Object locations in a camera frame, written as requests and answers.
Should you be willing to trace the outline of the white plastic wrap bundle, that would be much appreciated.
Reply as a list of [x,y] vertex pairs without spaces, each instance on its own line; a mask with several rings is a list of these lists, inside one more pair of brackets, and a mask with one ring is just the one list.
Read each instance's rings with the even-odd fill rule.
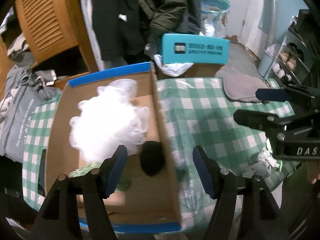
[[86,163],[103,162],[119,145],[133,155],[144,144],[150,109],[135,104],[137,90],[137,81],[118,79],[97,87],[97,96],[78,103],[81,113],[69,122],[69,142]]

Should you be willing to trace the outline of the metal shoe rack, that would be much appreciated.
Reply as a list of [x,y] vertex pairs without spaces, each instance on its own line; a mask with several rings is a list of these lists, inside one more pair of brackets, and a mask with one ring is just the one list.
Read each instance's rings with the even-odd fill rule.
[[267,78],[274,78],[281,86],[288,84],[319,87],[319,70],[306,43],[291,25],[271,65]]

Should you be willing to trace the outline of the blue cardboard box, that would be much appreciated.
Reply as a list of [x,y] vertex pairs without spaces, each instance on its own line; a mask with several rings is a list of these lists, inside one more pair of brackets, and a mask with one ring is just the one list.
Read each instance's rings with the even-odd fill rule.
[[151,62],[69,80],[57,105],[46,151],[44,186],[59,175],[112,157],[128,158],[121,176],[129,188],[104,200],[122,233],[169,233],[181,228],[175,163]]

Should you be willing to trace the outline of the green checkered tablecloth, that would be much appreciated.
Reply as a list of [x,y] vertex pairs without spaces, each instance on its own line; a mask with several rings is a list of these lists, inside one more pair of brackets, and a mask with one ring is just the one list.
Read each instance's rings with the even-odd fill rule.
[[[206,226],[215,201],[204,192],[192,161],[196,145],[220,166],[241,175],[252,156],[266,145],[263,132],[237,125],[237,109],[293,114],[287,102],[242,103],[230,101],[221,78],[186,78],[155,81],[149,73],[133,74],[138,82],[136,103],[149,107],[149,140],[164,144],[167,164],[154,177],[141,169],[138,155],[129,156],[123,175],[131,180],[126,191],[105,201],[118,232],[170,232]],[[70,81],[63,93],[35,109],[23,157],[24,200],[38,210],[43,197],[37,190],[42,151],[46,151],[45,188],[58,175],[70,174],[84,165],[69,143],[70,120],[80,114],[80,102],[101,92],[110,79],[89,82],[86,77]]]

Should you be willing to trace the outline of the light blue trash bin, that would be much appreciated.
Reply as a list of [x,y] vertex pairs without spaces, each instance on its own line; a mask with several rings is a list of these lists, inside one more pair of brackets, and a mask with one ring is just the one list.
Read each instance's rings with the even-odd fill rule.
[[258,73],[262,77],[267,77],[267,74],[271,68],[271,64],[274,57],[270,55],[266,50],[264,51],[263,57],[258,65]]

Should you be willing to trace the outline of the wooden louvered cabinet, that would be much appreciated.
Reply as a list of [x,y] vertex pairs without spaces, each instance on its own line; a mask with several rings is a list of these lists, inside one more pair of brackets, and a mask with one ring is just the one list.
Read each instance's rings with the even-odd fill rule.
[[15,6],[18,23],[39,64],[74,47],[79,48],[86,72],[97,72],[80,0],[1,0],[1,20]]

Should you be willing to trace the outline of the dark hanging jacket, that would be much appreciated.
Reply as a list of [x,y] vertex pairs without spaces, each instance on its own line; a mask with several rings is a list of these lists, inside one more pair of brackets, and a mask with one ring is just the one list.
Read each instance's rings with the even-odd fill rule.
[[92,0],[92,25],[103,61],[138,62],[164,34],[201,28],[200,0]]

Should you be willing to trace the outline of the white bag under teal box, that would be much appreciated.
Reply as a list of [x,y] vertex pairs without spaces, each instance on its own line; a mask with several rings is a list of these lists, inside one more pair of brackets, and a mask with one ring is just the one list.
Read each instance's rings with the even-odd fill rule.
[[194,65],[190,62],[164,64],[162,61],[162,56],[159,54],[154,55],[153,59],[157,67],[161,70],[161,72],[170,77],[181,76]]

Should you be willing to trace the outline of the grey towel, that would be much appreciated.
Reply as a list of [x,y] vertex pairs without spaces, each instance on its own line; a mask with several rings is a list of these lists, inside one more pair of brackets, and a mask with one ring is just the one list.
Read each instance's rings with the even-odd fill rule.
[[255,93],[258,89],[271,89],[266,80],[245,74],[229,74],[222,78],[223,90],[231,101],[260,103]]

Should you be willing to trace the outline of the blue white plastic bag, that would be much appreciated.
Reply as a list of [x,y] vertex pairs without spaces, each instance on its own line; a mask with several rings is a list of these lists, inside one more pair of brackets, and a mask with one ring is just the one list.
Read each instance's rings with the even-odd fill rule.
[[229,0],[201,0],[201,30],[204,36],[225,38],[230,10]]

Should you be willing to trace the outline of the teal shoe box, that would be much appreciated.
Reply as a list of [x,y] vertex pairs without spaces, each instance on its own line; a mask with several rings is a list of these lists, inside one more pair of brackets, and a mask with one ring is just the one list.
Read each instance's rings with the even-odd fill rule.
[[164,64],[226,64],[229,40],[192,34],[164,34],[159,51]]

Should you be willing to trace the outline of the grey printed bag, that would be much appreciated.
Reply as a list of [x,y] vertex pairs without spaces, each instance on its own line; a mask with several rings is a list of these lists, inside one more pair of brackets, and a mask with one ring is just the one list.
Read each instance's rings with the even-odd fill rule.
[[52,87],[54,70],[32,72],[30,67],[13,66],[7,74],[1,101],[1,156],[23,162],[31,117],[35,108],[58,94]]

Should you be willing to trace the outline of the black fuzzy soft object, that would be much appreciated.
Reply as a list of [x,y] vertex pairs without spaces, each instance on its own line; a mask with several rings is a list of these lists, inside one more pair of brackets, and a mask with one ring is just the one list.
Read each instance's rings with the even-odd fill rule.
[[150,177],[157,175],[165,166],[164,150],[161,142],[146,141],[139,155],[142,171]]

